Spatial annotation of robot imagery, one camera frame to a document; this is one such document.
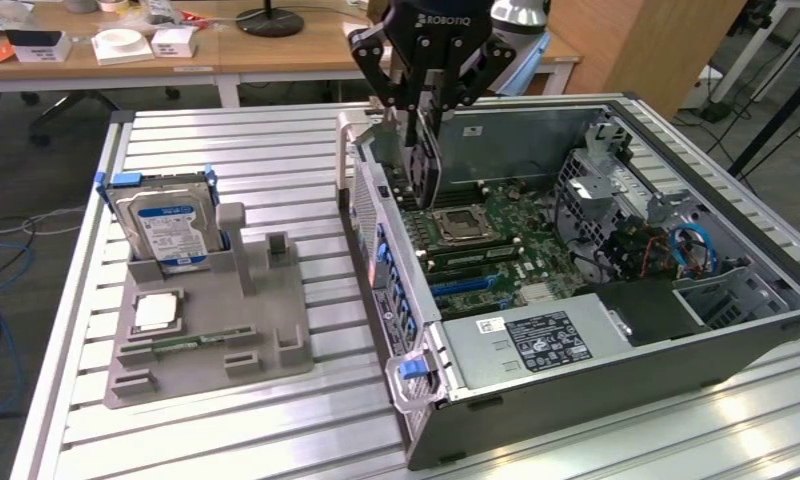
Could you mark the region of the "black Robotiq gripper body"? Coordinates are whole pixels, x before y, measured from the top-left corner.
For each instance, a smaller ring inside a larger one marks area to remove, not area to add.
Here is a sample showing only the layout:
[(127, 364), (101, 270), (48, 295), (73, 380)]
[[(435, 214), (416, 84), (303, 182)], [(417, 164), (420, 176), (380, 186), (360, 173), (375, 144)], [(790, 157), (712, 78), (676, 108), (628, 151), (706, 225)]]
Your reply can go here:
[(383, 33), (401, 66), (397, 77), (401, 105), (417, 104), (427, 75), (439, 70), (434, 83), (436, 105), (459, 103), (460, 67), (491, 37), (490, 1), (392, 1), (383, 15)]

